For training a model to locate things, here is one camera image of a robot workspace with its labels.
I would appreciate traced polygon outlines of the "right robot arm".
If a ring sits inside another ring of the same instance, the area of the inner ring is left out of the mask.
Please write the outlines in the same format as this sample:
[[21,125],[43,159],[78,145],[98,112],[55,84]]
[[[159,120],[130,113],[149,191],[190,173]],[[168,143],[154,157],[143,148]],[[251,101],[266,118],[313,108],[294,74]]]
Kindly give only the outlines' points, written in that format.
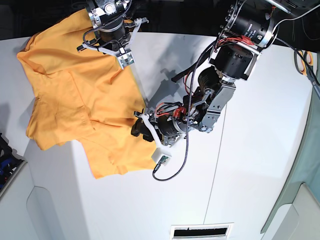
[[105,48],[118,51],[129,41],[125,19],[132,5],[131,0],[87,0],[85,9],[92,24],[82,40],[95,50]]

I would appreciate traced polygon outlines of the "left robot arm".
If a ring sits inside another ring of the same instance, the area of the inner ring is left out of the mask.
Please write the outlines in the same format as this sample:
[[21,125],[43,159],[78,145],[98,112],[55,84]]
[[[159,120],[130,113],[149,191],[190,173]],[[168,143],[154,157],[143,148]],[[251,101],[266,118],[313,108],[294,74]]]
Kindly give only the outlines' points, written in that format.
[[168,146],[179,137],[188,138],[191,130],[211,132],[236,90],[235,82],[249,78],[262,51],[277,40],[277,28],[270,14],[237,0],[229,7],[216,40],[193,65],[171,78],[174,83],[183,80],[182,101],[135,112],[131,134]]

